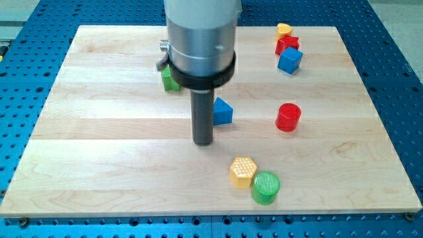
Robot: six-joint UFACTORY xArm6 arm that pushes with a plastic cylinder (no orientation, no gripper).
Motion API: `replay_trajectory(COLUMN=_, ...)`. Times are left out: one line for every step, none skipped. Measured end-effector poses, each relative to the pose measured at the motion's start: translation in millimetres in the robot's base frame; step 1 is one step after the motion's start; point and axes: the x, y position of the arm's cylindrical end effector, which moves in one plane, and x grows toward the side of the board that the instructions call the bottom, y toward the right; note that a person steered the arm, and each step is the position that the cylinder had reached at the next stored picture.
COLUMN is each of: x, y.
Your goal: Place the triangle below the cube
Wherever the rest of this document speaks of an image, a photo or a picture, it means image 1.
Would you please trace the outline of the green block behind arm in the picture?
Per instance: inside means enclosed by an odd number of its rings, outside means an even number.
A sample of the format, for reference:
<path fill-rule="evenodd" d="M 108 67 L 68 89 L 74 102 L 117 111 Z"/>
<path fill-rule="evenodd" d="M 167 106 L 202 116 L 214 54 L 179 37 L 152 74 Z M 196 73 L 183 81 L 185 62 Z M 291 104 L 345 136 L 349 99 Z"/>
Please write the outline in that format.
<path fill-rule="evenodd" d="M 166 66 L 166 68 L 164 68 L 161 71 L 161 79 L 162 79 L 162 83 L 163 83 L 163 87 L 165 91 L 179 91 L 180 90 L 179 84 L 171 76 L 169 66 Z"/>

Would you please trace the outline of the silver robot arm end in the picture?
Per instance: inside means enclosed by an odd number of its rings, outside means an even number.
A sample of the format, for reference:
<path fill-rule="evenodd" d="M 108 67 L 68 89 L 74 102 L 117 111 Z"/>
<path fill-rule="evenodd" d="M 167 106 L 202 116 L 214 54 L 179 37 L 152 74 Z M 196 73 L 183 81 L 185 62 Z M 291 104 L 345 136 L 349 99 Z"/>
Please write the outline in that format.
<path fill-rule="evenodd" d="M 182 87 L 211 90 L 226 84 L 235 70 L 238 0 L 164 0 L 167 39 L 157 69 L 170 67 Z"/>

